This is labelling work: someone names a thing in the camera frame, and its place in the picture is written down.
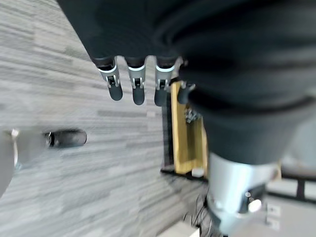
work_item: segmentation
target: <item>metal joint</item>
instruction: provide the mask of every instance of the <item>metal joint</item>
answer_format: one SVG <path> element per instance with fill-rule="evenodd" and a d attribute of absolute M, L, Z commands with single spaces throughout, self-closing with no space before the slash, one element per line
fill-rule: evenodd
<path fill-rule="evenodd" d="M 119 86 L 119 79 L 117 78 L 116 75 L 112 75 L 112 76 L 106 76 L 106 77 L 104 78 L 104 80 L 105 80 L 105 81 L 107 82 L 107 84 L 108 84 L 108 88 L 111 88 L 111 87 L 112 87 L 111 84 L 110 84 L 110 80 L 111 80 L 111 79 L 109 79 L 109 77 L 113 77 L 113 78 L 111 78 L 111 79 L 114 80 L 114 82 L 115 82 L 115 87 L 118 87 L 118 86 Z"/>
<path fill-rule="evenodd" d="M 189 88 L 189 91 L 192 91 L 192 90 L 194 90 L 194 88 L 196 87 L 196 85 L 195 85 L 195 84 L 188 83 L 188 82 L 186 82 L 186 81 L 182 81 L 182 82 L 181 82 L 181 88 L 182 88 L 182 89 L 186 89 L 187 87 Z"/>
<path fill-rule="evenodd" d="M 167 79 L 163 80 L 163 79 L 158 79 L 157 80 L 157 83 L 156 83 L 156 90 L 161 90 L 161 86 L 160 86 L 160 83 L 164 81 L 164 87 L 163 87 L 163 90 L 167 90 L 167 88 L 169 87 L 169 81 Z"/>
<path fill-rule="evenodd" d="M 136 89 L 135 79 L 136 79 L 136 78 L 132 78 L 132 79 L 131 79 L 131 83 L 132 83 L 132 88 L 133 88 L 133 89 Z M 140 80 L 140 86 L 139 86 L 139 88 L 141 88 L 141 89 L 144 88 L 145 82 L 144 82 L 143 78 L 138 78 L 138 79 Z"/>

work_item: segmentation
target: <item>white surface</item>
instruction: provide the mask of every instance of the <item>white surface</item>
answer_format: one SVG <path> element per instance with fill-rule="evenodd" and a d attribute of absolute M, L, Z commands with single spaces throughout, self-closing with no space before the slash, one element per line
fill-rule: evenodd
<path fill-rule="evenodd" d="M 192 169 L 192 176 L 200 178 L 204 175 L 204 169 L 203 168 L 194 168 Z"/>
<path fill-rule="evenodd" d="M 314 205 L 276 197 L 267 197 L 266 201 L 281 208 L 280 217 L 269 217 L 279 221 L 279 231 L 266 225 L 267 215 L 262 210 L 255 214 L 250 223 L 230 237 L 315 237 Z"/>
<path fill-rule="evenodd" d="M 305 197 L 316 200 L 316 183 L 315 182 L 305 183 Z"/>
<path fill-rule="evenodd" d="M 271 203 L 267 203 L 267 216 L 281 216 L 281 207 L 278 205 L 273 205 Z"/>
<path fill-rule="evenodd" d="M 270 192 L 291 195 L 295 197 L 297 190 L 297 181 L 290 179 L 273 181 L 267 185 L 267 190 Z"/>
<path fill-rule="evenodd" d="M 180 221 L 158 237 L 199 237 L 199 229 Z"/>
<path fill-rule="evenodd" d="M 315 176 L 316 173 L 316 117 L 299 126 L 288 155 L 283 159 L 282 166 L 292 174 Z"/>
<path fill-rule="evenodd" d="M 273 229 L 275 231 L 280 230 L 280 221 L 279 220 L 273 219 L 271 217 L 267 217 L 266 224 L 267 224 L 267 226 L 269 226 L 271 229 Z"/>

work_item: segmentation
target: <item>wooden panel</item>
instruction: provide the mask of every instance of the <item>wooden panel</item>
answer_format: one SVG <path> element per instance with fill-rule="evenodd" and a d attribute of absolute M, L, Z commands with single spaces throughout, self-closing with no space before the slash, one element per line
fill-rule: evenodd
<path fill-rule="evenodd" d="M 195 167 L 207 170 L 206 135 L 202 119 L 187 124 L 185 121 L 186 105 L 177 101 L 181 83 L 171 86 L 172 136 L 174 166 L 177 173 L 187 173 Z"/>

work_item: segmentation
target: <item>black fabric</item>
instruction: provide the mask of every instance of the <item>black fabric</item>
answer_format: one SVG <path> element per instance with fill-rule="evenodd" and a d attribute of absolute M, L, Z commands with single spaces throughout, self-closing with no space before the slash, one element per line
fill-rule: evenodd
<path fill-rule="evenodd" d="M 176 62 L 177 58 L 176 57 L 157 57 L 156 59 L 156 63 L 157 66 L 160 68 L 171 68 L 175 62 Z"/>
<path fill-rule="evenodd" d="M 125 61 L 127 65 L 131 68 L 140 68 L 145 64 L 145 57 L 143 58 L 125 57 Z"/>
<path fill-rule="evenodd" d="M 96 65 L 116 55 L 185 58 L 179 77 L 196 84 L 189 103 L 210 151 L 226 159 L 281 159 L 315 111 L 306 97 L 316 86 L 313 0 L 58 2 Z"/>
<path fill-rule="evenodd" d="M 115 66 L 115 60 L 114 57 L 103 57 L 103 58 L 93 58 L 90 57 L 92 62 L 97 66 L 97 68 L 108 71 L 114 68 Z"/>

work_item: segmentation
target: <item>wire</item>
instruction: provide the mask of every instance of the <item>wire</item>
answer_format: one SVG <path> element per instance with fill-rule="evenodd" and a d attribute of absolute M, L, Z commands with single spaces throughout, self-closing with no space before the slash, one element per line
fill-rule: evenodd
<path fill-rule="evenodd" d="M 204 211 L 205 211 L 205 209 L 206 208 L 204 208 L 204 210 L 202 211 L 202 213 L 201 213 L 201 226 L 203 225 L 203 221 L 205 220 L 205 218 L 206 218 L 206 215 L 203 217 L 203 213 L 204 213 Z"/>
<path fill-rule="evenodd" d="M 189 212 L 187 212 L 187 213 L 184 215 L 183 221 L 186 220 L 186 217 L 187 217 L 188 214 L 189 214 Z"/>
<path fill-rule="evenodd" d="M 196 200 L 196 214 L 197 214 L 197 210 L 198 210 L 198 198 L 202 197 L 201 194 L 198 195 L 197 200 Z"/>
<path fill-rule="evenodd" d="M 194 225 L 194 226 L 196 225 L 196 221 L 198 220 L 198 216 L 200 215 L 201 211 L 203 211 L 204 209 L 205 209 L 205 207 L 203 206 L 203 207 L 200 209 L 200 211 L 198 212 L 197 217 L 196 217 L 196 219 L 195 219 L 194 222 L 193 222 L 193 225 Z"/>
<path fill-rule="evenodd" d="M 207 235 L 210 233 L 211 227 L 212 227 L 212 219 L 211 219 L 210 222 L 209 222 L 208 231 L 207 231 L 207 233 L 206 233 L 206 235 L 205 235 L 204 237 L 207 237 Z"/>

